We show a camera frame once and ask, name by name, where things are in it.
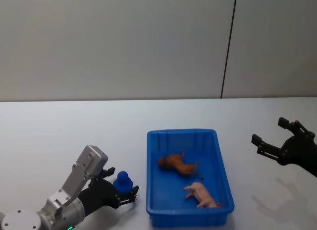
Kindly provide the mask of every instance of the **white wall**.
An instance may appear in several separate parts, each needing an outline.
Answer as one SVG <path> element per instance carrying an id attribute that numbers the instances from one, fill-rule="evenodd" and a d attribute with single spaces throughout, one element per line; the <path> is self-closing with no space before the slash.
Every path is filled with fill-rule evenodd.
<path id="1" fill-rule="evenodd" d="M 317 0 L 237 0 L 223 97 L 317 96 Z"/>
<path id="2" fill-rule="evenodd" d="M 0 0 L 0 101 L 220 97 L 234 0 Z"/>

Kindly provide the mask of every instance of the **blue figurine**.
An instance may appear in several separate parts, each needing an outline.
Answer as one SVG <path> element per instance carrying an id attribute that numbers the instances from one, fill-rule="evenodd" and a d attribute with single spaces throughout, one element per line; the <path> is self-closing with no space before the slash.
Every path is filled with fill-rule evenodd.
<path id="1" fill-rule="evenodd" d="M 118 194 L 128 194 L 132 192 L 133 182 L 127 172 L 119 172 L 117 179 L 113 182 L 113 186 Z"/>

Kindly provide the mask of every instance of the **toy animal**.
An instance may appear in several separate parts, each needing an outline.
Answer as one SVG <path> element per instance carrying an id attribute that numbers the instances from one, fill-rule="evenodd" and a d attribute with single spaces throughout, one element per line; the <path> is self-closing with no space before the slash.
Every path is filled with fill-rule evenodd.
<path id="1" fill-rule="evenodd" d="M 158 164 L 162 168 L 166 169 L 175 169 L 181 174 L 184 175 L 190 175 L 193 173 L 196 173 L 200 176 L 199 172 L 196 171 L 196 168 L 199 166 L 199 163 L 196 164 L 185 164 L 182 161 L 182 158 L 185 156 L 185 153 L 183 154 L 170 154 L 168 156 L 163 156 L 158 160 Z"/>
<path id="2" fill-rule="evenodd" d="M 191 192 L 186 195 L 185 199 L 194 196 L 199 202 L 197 208 L 219 208 L 222 206 L 221 204 L 216 204 L 215 200 L 201 183 L 192 183 L 192 185 L 184 188 L 184 191 L 186 190 L 190 190 Z"/>

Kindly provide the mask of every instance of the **white table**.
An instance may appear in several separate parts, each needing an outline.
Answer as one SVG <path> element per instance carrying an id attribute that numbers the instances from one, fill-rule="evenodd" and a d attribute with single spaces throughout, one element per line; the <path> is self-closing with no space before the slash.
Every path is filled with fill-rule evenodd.
<path id="1" fill-rule="evenodd" d="M 151 229 L 145 210 L 147 132 L 212 128 L 236 206 L 219 229 L 316 229 L 317 178 L 256 154 L 251 144 L 256 133 L 280 147 L 291 136 L 277 126 L 281 116 L 317 133 L 317 98 L 0 103 L 0 209 L 39 210 L 91 144 L 108 155 L 106 167 L 127 171 L 140 190 L 134 207 L 104 207 L 76 229 Z M 291 183 L 295 194 L 279 179 Z"/>

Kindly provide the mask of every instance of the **blue bin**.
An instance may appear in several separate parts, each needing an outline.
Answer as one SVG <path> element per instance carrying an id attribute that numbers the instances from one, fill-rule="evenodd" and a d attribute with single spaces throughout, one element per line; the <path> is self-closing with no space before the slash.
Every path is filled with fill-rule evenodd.
<path id="1" fill-rule="evenodd" d="M 161 156 L 185 152 L 185 163 L 199 162 L 199 176 L 181 176 L 162 170 Z M 185 186 L 205 185 L 221 208 L 197 208 L 194 197 L 185 200 Z M 217 133 L 212 129 L 150 131 L 147 136 L 147 212 L 153 227 L 198 227 L 224 225 L 234 203 L 224 169 Z"/>

